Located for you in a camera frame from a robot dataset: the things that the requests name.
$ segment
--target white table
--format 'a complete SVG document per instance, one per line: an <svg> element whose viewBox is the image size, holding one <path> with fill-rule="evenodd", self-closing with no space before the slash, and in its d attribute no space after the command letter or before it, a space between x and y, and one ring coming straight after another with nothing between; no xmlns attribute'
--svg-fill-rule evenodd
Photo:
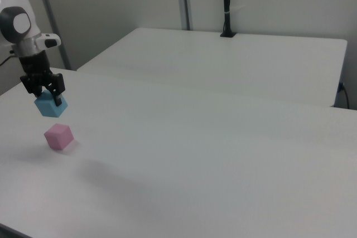
<svg viewBox="0 0 357 238"><path fill-rule="evenodd" d="M354 237L357 113L61 70L0 97L0 223L37 238ZM71 127L51 150L43 133Z"/></svg>
<svg viewBox="0 0 357 238"><path fill-rule="evenodd" d="M139 28L78 69L296 103L335 103L347 42Z"/></svg>

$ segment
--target white wall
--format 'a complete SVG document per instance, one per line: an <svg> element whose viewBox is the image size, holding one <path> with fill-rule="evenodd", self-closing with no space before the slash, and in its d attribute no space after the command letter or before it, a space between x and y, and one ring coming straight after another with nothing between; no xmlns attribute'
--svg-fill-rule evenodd
<svg viewBox="0 0 357 238"><path fill-rule="evenodd" d="M194 30L222 31L223 0L190 0L190 6ZM234 6L240 9L231 15L232 29L240 33L347 40L342 80L357 109L357 0L231 0ZM345 107L344 95L337 105Z"/></svg>
<svg viewBox="0 0 357 238"><path fill-rule="evenodd" d="M42 0L29 0L33 11L35 12L36 22L42 32L51 32L51 26L45 11ZM0 47L0 62L9 56L11 47ZM50 64L53 67L63 67L61 55L58 48L53 48L47 51ZM17 58L10 59L7 63L0 67L0 95L14 87L20 82L20 76L23 75L20 61Z"/></svg>
<svg viewBox="0 0 357 238"><path fill-rule="evenodd" d="M181 29L179 0L50 0L74 70L137 27Z"/></svg>

